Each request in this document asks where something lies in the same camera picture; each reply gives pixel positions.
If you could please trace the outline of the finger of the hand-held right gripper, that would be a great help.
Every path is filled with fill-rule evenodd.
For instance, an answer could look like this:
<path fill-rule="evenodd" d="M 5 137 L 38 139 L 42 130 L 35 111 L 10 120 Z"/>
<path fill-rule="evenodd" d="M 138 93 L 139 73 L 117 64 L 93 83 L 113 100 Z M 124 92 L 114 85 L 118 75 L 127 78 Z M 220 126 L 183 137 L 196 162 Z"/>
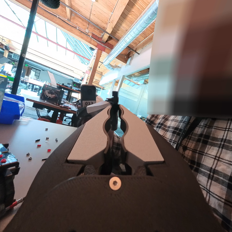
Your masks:
<path fill-rule="evenodd" d="M 88 114 L 93 113 L 95 111 L 103 110 L 106 107 L 110 106 L 110 103 L 107 101 L 100 101 L 98 103 L 87 106 L 86 111 Z"/>

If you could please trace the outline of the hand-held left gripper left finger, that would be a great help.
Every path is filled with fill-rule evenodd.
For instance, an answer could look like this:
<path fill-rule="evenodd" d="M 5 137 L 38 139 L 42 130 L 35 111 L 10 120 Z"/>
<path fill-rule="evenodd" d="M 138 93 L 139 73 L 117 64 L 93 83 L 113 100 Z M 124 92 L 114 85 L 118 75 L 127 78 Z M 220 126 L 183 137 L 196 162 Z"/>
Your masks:
<path fill-rule="evenodd" d="M 87 121 L 72 148 L 67 161 L 70 163 L 104 163 L 104 152 L 109 148 L 105 123 L 111 106 Z"/>

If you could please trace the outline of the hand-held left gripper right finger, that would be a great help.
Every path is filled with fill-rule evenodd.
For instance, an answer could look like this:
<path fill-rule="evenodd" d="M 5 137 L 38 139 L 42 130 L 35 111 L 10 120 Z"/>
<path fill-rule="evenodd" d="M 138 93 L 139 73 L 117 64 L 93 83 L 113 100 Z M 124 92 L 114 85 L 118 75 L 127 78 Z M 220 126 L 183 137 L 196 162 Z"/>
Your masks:
<path fill-rule="evenodd" d="M 121 143 L 126 163 L 163 163 L 161 155 L 146 123 L 119 105 L 120 128 L 124 132 Z"/>

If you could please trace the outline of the flame-printed toy truck model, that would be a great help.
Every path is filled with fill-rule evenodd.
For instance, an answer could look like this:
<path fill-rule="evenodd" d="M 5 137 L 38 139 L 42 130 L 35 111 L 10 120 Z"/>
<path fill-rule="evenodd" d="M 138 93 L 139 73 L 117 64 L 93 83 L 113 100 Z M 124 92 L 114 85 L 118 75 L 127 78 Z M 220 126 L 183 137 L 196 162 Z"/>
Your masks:
<path fill-rule="evenodd" d="M 14 178 L 19 173 L 19 161 L 9 151 L 9 143 L 0 144 L 0 218 L 14 203 Z"/>

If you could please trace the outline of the grey desk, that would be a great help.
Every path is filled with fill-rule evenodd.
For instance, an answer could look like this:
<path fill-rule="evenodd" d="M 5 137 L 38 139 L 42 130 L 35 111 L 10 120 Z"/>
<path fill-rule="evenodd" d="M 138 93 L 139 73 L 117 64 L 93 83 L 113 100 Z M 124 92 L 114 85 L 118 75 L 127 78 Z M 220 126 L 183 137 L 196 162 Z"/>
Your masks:
<path fill-rule="evenodd" d="M 76 208 L 74 183 L 84 165 L 67 158 L 81 129 L 39 120 L 15 120 L 12 125 L 0 125 L 0 143 L 9 143 L 9 151 L 19 161 L 20 170 L 14 178 L 16 200 L 25 197 L 6 232 L 76 232 L 80 216 Z"/>

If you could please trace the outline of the background toy box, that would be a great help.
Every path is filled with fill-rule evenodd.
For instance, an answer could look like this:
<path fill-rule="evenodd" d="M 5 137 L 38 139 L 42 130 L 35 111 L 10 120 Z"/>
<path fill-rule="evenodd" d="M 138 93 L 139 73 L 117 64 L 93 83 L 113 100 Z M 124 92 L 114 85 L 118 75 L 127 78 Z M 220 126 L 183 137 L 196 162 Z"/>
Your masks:
<path fill-rule="evenodd" d="M 60 105 L 63 95 L 64 90 L 44 84 L 40 95 L 40 99 L 55 105 Z"/>

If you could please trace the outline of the red crate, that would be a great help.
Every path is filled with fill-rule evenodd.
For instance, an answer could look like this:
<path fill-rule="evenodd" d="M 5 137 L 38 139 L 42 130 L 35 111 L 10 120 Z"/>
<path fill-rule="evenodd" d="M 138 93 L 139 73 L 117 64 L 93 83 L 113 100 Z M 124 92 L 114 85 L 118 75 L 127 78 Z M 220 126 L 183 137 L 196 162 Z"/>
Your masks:
<path fill-rule="evenodd" d="M 51 120 L 46 119 L 46 118 L 38 118 L 37 120 L 45 121 L 45 122 L 51 122 Z M 56 120 L 56 124 L 62 124 L 62 123 L 63 123 L 62 120 L 60 120 L 60 119 L 57 119 L 57 120 Z"/>

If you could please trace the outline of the clear plastic bag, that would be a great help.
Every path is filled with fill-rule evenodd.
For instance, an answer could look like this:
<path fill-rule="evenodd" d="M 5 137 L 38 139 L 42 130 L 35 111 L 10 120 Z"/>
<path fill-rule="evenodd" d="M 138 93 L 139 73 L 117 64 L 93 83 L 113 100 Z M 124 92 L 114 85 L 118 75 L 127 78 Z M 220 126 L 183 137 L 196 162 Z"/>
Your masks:
<path fill-rule="evenodd" d="M 25 109 L 25 103 L 23 101 L 14 99 L 12 97 L 4 96 L 4 101 L 3 102 L 5 104 L 7 104 L 7 105 L 10 105 L 10 106 L 13 105 L 13 103 L 16 103 L 19 110 Z"/>

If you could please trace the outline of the black pole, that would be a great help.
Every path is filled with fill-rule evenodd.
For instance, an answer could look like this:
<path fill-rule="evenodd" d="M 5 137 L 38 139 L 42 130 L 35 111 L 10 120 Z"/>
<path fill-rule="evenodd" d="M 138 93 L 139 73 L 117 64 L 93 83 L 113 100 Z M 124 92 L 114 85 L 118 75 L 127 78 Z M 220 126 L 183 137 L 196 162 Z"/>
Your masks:
<path fill-rule="evenodd" d="M 20 57 L 19 57 L 19 61 L 18 61 L 17 69 L 16 69 L 16 74 L 15 74 L 14 82 L 12 85 L 11 94 L 14 94 L 14 95 L 17 94 L 17 90 L 19 87 L 19 82 L 20 82 L 22 70 L 24 67 L 25 57 L 26 57 L 38 5 L 39 5 L 39 0 L 33 0 L 32 5 L 31 5 L 30 14 L 29 14 L 28 24 L 27 24 L 26 31 L 25 31 L 24 41 L 22 44 L 21 53 L 20 53 Z"/>

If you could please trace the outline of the blue storage bin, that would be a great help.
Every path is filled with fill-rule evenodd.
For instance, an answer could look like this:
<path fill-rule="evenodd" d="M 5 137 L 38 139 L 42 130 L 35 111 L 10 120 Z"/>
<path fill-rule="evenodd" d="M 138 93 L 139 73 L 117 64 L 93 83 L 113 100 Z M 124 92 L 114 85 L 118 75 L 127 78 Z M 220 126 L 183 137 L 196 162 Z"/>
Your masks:
<path fill-rule="evenodd" d="M 25 103 L 25 98 L 23 96 L 13 95 L 9 93 L 5 93 L 5 96 L 12 97 L 14 99 L 23 101 Z M 0 123 L 1 124 L 13 124 L 14 120 L 19 120 L 20 117 L 23 115 L 24 110 L 19 110 L 16 103 L 13 105 L 7 105 L 4 102 L 2 103 L 2 108 L 0 112 Z"/>

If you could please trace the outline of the black ribbed lamp head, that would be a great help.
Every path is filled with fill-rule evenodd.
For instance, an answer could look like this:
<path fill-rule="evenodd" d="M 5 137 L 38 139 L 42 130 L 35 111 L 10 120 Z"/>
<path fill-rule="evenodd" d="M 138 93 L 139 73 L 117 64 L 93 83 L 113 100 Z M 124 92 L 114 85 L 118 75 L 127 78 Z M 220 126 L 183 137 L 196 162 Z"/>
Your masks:
<path fill-rule="evenodd" d="M 58 9 L 60 7 L 60 0 L 40 0 L 40 2 L 50 9 Z"/>

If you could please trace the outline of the silver ventilation duct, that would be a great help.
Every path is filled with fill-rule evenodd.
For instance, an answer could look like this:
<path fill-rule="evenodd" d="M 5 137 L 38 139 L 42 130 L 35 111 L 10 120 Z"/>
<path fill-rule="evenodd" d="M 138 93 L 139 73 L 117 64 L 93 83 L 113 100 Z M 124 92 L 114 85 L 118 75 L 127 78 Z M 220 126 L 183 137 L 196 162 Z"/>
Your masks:
<path fill-rule="evenodd" d="M 143 31 L 145 31 L 156 19 L 159 0 L 153 0 L 132 24 L 125 35 L 114 46 L 108 56 L 103 60 L 103 65 L 110 71 L 120 71 L 121 67 L 110 63 L 133 42 Z"/>

